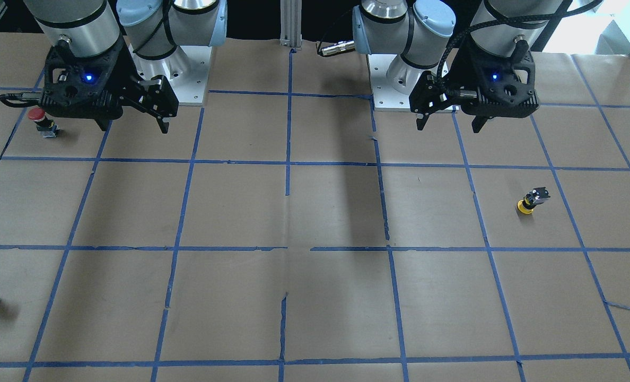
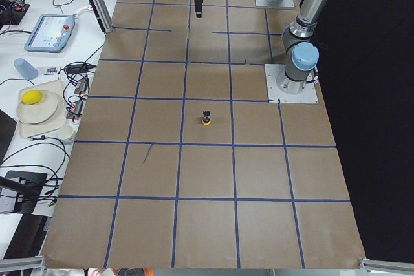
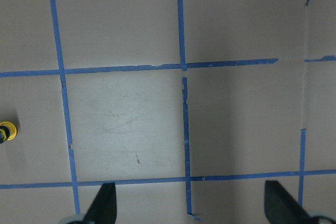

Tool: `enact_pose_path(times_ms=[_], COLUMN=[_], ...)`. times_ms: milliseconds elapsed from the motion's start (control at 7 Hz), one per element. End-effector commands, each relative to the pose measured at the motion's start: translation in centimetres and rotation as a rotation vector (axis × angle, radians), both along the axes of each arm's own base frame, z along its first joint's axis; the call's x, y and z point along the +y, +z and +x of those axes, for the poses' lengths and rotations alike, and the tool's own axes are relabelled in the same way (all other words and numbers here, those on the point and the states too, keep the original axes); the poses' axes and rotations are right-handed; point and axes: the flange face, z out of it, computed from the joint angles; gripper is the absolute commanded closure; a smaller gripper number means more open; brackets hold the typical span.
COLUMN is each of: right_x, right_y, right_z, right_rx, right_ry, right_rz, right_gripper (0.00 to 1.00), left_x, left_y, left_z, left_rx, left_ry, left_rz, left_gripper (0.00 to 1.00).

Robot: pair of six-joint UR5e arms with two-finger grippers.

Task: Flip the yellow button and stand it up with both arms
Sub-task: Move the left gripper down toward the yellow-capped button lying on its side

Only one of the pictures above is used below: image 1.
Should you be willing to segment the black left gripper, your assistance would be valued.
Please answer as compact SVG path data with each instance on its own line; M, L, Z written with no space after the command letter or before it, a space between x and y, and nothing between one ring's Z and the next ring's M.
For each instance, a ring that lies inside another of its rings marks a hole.
M512 54L499 57L473 39L461 44L448 73L448 85L432 72L423 72L409 95L410 110L423 131L430 115L456 103L473 115L472 132L479 133L491 118L526 118L539 109L534 87L535 64L528 42L519 39Z

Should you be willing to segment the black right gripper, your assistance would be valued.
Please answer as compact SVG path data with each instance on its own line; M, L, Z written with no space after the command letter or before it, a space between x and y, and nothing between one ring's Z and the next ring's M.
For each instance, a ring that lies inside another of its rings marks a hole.
M84 58L75 56L67 42L58 42L46 57L44 75L44 111L58 118L95 119L102 132L121 118L119 97L129 85L132 107L155 118L161 133L169 132L170 119L178 114L179 99L167 76L135 81L135 63L124 42Z

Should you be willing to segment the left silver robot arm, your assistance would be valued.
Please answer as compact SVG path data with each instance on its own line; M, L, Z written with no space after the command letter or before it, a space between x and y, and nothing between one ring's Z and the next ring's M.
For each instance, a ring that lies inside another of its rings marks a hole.
M478 133L493 118L539 109L531 45L560 19L558 1L482 1L467 28L442 1L363 1L352 10L361 54L392 54L390 80L408 95L418 130L437 111L459 106Z

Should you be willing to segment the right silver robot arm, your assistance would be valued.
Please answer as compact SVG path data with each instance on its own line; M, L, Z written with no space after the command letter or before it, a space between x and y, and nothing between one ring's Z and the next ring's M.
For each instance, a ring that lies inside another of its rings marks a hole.
M200 49L223 45L226 1L26 1L51 49L39 92L16 95L55 118L92 119L105 131L125 107L152 116L162 133L208 59Z

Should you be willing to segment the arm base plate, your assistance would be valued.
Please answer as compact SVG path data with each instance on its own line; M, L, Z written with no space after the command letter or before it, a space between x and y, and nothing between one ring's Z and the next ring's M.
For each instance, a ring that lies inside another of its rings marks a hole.
M165 75L181 106L203 106L213 48L182 46L167 58L146 60L132 54L136 69L143 79Z
M369 54L367 58L375 109L410 111L409 94L423 70L407 65L398 54Z

